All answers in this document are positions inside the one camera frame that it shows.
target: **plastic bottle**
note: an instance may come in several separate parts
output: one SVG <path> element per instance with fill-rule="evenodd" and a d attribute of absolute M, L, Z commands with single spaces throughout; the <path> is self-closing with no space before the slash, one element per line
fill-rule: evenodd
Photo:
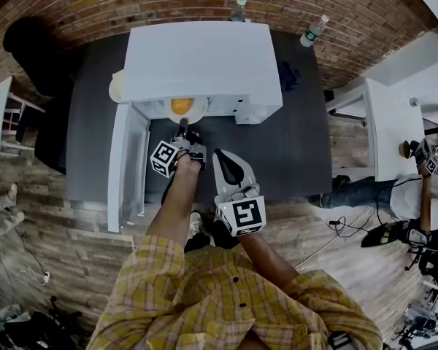
<path fill-rule="evenodd" d="M 329 22 L 327 15 L 322 15 L 320 20 L 313 22 L 307 32 L 300 36 L 300 44 L 304 47 L 311 47 L 315 40 L 321 35 L 326 24 Z"/>
<path fill-rule="evenodd" d="M 234 22 L 245 22 L 245 4 L 247 0 L 237 0 L 237 5 L 232 8 L 231 20 Z"/>

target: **plaid shirt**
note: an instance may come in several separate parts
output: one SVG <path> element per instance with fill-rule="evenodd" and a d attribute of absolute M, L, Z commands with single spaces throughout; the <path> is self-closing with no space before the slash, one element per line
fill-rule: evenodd
<path fill-rule="evenodd" d="M 342 331 L 380 350 L 380 331 L 323 271 L 283 290 L 258 275 L 242 248 L 187 253 L 145 236 L 128 258 L 88 350 L 236 349 L 252 330 L 271 349 L 325 349 Z"/>

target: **cable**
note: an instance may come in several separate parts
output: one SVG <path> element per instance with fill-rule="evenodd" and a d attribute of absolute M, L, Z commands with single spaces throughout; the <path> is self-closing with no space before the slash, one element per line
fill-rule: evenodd
<path fill-rule="evenodd" d="M 342 216 L 340 217 L 338 220 L 330 220 L 329 224 L 324 222 L 325 225 L 328 226 L 328 228 L 330 230 L 333 230 L 334 232 L 336 232 L 337 236 L 336 237 L 340 237 L 340 238 L 349 238 L 354 236 L 356 233 L 362 231 L 368 232 L 367 230 L 364 229 L 364 227 L 368 224 L 368 222 L 370 221 L 370 219 L 373 217 L 375 210 L 373 209 L 373 212 L 370 214 L 370 216 L 368 217 L 368 219 L 365 221 L 364 225 L 362 225 L 361 227 L 354 227 L 353 224 L 358 220 L 354 220 L 352 223 L 350 223 L 349 225 L 346 224 L 347 219 L 346 217 Z M 343 236 L 342 234 L 344 233 L 344 231 L 346 231 L 348 228 L 352 228 L 354 230 L 357 230 L 356 232 L 352 232 L 350 235 L 348 236 Z"/>
<path fill-rule="evenodd" d="M 4 249 L 3 245 L 1 244 L 1 240 L 0 240 L 0 250 L 3 253 L 3 255 L 5 255 L 5 249 Z M 15 303 L 15 298 L 16 298 L 16 296 L 15 296 L 15 288 L 13 287 L 12 279 L 11 279 L 11 277 L 9 277 L 9 273 L 8 273 L 7 267 L 5 266 L 1 256 L 0 256 L 0 263 L 1 263 L 1 266 L 3 267 L 3 269 L 5 270 L 5 273 L 6 273 L 7 278 L 8 278 L 8 283 L 9 283 L 9 285 L 12 288 L 12 304 L 13 304 L 13 303 Z"/>
<path fill-rule="evenodd" d="M 16 234 L 17 234 L 18 236 L 20 236 L 21 242 L 23 243 L 23 248 L 24 248 L 24 249 L 25 249 L 30 255 L 32 255 L 32 256 L 34 257 L 34 259 L 36 260 L 37 264 L 38 264 L 39 267 L 41 268 L 42 274 L 45 275 L 46 272 L 45 272 L 44 268 L 42 267 L 41 262 L 37 259 L 37 257 L 34 255 L 34 253 L 33 253 L 31 250 L 29 250 L 28 248 L 26 248 L 26 245 L 24 244 L 24 238 L 25 238 L 26 232 L 24 231 L 24 233 L 23 233 L 22 235 L 20 235 L 19 232 L 18 232 L 18 230 L 16 229 L 16 227 L 15 227 L 15 232 L 16 232 Z"/>
<path fill-rule="evenodd" d="M 368 221 L 372 218 L 373 214 L 374 214 L 374 210 L 373 210 L 373 212 L 370 214 L 370 216 L 368 217 L 368 219 L 366 220 L 365 224 L 362 225 L 362 226 L 360 227 L 360 229 L 363 228 L 363 227 L 365 227 L 365 225 L 368 223 Z M 354 220 L 352 223 L 350 223 L 349 225 L 345 225 L 346 228 L 345 228 L 344 230 L 342 230 L 342 231 L 340 232 L 340 234 L 338 234 L 337 236 L 333 237 L 333 238 L 332 238 L 331 240 L 329 240 L 326 244 L 324 244 L 321 248 L 319 248 L 316 252 L 314 252 L 314 253 L 311 254 L 309 257 L 305 258 L 304 260 L 302 260 L 302 261 L 301 261 L 298 265 L 296 265 L 294 268 L 297 269 L 298 267 L 300 267 L 301 265 L 303 265 L 303 264 L 304 264 L 306 261 L 308 261 L 310 258 L 314 257 L 316 254 L 318 254 L 318 253 L 321 252 L 323 249 L 325 249 L 325 248 L 326 248 L 331 242 L 333 242 L 334 240 L 336 240 L 336 238 L 338 238 L 338 237 L 347 237 L 347 236 L 341 236 L 341 234 L 344 233 L 348 228 L 355 228 L 355 229 L 360 230 L 359 227 L 353 227 L 353 226 L 352 226 L 353 224 L 355 224 L 355 223 L 360 219 L 360 217 L 361 217 L 361 216 L 358 216 L 358 218 L 357 218 L 356 220 Z M 323 220 L 323 223 L 324 223 L 326 226 L 328 226 L 329 229 L 333 230 L 333 228 L 331 228 L 330 225 L 329 225 L 328 223 L 326 223 L 324 220 Z"/>
<path fill-rule="evenodd" d="M 36 275 L 36 273 L 34 272 L 34 270 L 33 270 L 31 267 L 28 267 L 28 270 L 27 270 L 27 271 L 25 271 L 25 270 L 20 271 L 20 273 L 18 274 L 18 277 L 20 277 L 20 275 L 21 275 L 22 273 L 27 273 L 27 274 L 29 275 L 29 277 L 30 277 L 31 279 L 33 279 L 36 283 L 38 283 L 41 287 L 43 287 L 44 285 L 46 285 L 46 283 L 49 282 L 49 277 L 47 276 L 46 273 L 44 273 L 44 282 L 43 282 L 43 283 L 40 283 L 39 280 L 37 280 L 37 275 Z"/>

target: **wooden floor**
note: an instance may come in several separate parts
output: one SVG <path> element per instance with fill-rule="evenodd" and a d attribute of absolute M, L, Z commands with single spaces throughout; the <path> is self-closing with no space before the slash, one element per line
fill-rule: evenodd
<path fill-rule="evenodd" d="M 366 165 L 368 143 L 360 122 L 331 117 L 330 126 L 333 166 Z M 26 220 L 16 228 L 18 233 L 12 231 L 0 238 L 0 308 L 16 302 L 29 311 L 46 312 L 55 295 L 63 310 L 81 311 L 80 324 L 92 330 L 121 264 L 158 206 L 147 206 L 141 225 L 125 227 L 120 235 L 114 235 L 107 232 L 104 204 L 67 201 L 65 176 L 29 152 L 0 162 L 0 191 L 13 182 L 18 183 L 18 207 L 26 213 Z M 299 271 L 320 268 L 330 273 L 375 320 L 383 335 L 391 335 L 420 286 L 417 269 L 404 271 L 411 260 L 406 246 L 394 243 L 361 249 L 363 232 L 337 238 L 326 225 L 345 215 L 348 224 L 362 226 L 371 209 L 326 210 L 301 201 L 267 206 L 266 213 L 269 224 L 264 236 L 279 253 Z M 376 225 L 376 216 L 372 216 L 366 227 Z M 18 277 L 20 271 L 32 267 L 42 280 L 39 265 L 25 247 L 51 272 L 49 284 L 41 287 L 24 273 Z"/>

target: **orange fruit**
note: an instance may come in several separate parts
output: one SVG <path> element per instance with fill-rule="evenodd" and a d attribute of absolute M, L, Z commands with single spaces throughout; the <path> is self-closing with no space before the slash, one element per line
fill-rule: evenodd
<path fill-rule="evenodd" d="M 193 99 L 188 98 L 173 98 L 172 99 L 172 111 L 178 115 L 184 115 L 191 109 L 193 105 Z"/>

